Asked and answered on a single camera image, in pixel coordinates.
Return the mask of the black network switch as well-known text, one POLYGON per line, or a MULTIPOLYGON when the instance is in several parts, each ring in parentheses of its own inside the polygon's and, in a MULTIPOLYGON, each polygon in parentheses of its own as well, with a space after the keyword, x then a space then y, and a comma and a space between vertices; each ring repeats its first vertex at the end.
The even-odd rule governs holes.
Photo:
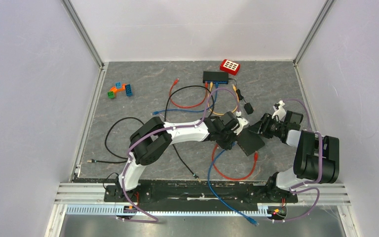
POLYGON ((203 83, 217 83, 217 84, 228 84, 229 75, 226 72, 203 72, 203 83))

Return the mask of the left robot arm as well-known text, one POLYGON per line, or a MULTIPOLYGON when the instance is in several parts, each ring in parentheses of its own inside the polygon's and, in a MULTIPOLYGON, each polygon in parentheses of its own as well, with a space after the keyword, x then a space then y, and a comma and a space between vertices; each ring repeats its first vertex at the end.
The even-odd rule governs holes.
POLYGON ((115 182, 116 195, 122 201, 132 200, 146 166, 156 162, 169 146, 189 141, 214 141, 229 150, 248 125, 248 120, 240 112, 227 112, 220 117, 203 116, 196 121, 182 123, 151 118, 130 137, 128 160, 115 182))

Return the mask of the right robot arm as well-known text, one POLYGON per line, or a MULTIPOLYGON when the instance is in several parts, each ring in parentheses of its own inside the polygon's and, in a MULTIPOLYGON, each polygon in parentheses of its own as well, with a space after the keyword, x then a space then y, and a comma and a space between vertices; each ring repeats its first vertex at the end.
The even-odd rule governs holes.
POLYGON ((266 183, 265 195, 271 201, 279 201, 304 185, 331 184, 338 179, 339 139, 302 130, 302 120, 303 114, 292 111, 287 111, 284 120, 277 115, 264 114, 248 129, 267 139, 277 137, 283 144, 296 148, 292 168, 274 173, 266 183))

